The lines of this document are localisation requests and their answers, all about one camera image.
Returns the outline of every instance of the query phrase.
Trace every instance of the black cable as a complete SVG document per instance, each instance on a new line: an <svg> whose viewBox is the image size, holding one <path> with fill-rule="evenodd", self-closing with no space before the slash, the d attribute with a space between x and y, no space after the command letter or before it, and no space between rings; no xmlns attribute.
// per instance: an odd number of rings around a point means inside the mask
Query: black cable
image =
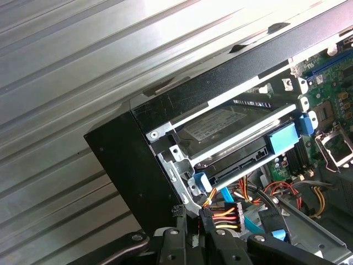
<svg viewBox="0 0 353 265"><path fill-rule="evenodd" d="M256 193L262 199L262 201L266 204L266 206L278 209L277 205L272 201L272 199L266 193L264 193L262 190L258 189L257 186L248 185L248 190L252 191L253 193Z"/></svg>

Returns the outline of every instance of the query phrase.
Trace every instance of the metal wall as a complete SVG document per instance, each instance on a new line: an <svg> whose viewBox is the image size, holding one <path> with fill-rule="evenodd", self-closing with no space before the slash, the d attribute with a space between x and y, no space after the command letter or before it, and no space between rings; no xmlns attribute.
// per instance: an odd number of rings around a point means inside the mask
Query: metal wall
<svg viewBox="0 0 353 265"><path fill-rule="evenodd" d="M343 1L248 2L0 1L0 264L66 264L138 230L83 135L146 85Z"/></svg>

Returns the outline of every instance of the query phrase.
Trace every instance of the orange wire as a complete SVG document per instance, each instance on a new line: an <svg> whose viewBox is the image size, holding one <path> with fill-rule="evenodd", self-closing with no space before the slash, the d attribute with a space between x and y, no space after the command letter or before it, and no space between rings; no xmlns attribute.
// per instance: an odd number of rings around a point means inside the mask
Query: orange wire
<svg viewBox="0 0 353 265"><path fill-rule="evenodd" d="M287 182L284 181L279 181L280 184L276 185L272 191L271 191L271 195L273 195L275 193L275 191L280 187L280 186L285 186L285 187L289 187L290 190L292 191L293 195L297 195L299 193L299 191L297 191L296 189L294 189L290 184L288 184ZM301 198L297 198L297 207L300 210L302 205L302 200Z"/></svg>
<svg viewBox="0 0 353 265"><path fill-rule="evenodd" d="M213 196L215 196L215 194L216 194L216 189L213 189L210 193L210 196L206 199L202 207L206 207L207 205L209 205L210 201L212 200Z"/></svg>
<svg viewBox="0 0 353 265"><path fill-rule="evenodd" d="M214 217L225 216L225 215L227 215L227 214L230 214L230 213L231 213L232 211L234 211L234 210L235 210L235 208L232 207L232 208L230 208L228 211L225 211L224 213L215 214Z"/></svg>

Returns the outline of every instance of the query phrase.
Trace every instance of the blue drive latch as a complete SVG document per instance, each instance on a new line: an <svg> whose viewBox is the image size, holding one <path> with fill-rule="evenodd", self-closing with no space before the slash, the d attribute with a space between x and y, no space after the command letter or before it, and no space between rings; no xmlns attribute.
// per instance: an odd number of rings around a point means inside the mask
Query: blue drive latch
<svg viewBox="0 0 353 265"><path fill-rule="evenodd" d="M275 155L280 155L284 149L299 142L297 129L293 122L269 134L268 139Z"/></svg>

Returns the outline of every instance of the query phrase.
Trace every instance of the white sticker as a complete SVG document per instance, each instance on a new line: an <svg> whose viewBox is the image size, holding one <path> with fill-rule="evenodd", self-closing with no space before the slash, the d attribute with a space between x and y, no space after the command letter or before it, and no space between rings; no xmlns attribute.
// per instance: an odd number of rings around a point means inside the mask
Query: white sticker
<svg viewBox="0 0 353 265"><path fill-rule="evenodd" d="M322 75L317 76L316 82L317 84L322 84L324 82L324 77Z"/></svg>
<svg viewBox="0 0 353 265"><path fill-rule="evenodd" d="M235 123L237 120L243 119L245 116L246 115L242 113L220 109L185 127L184 130L197 141L202 141L210 135L215 134L232 123Z"/></svg>

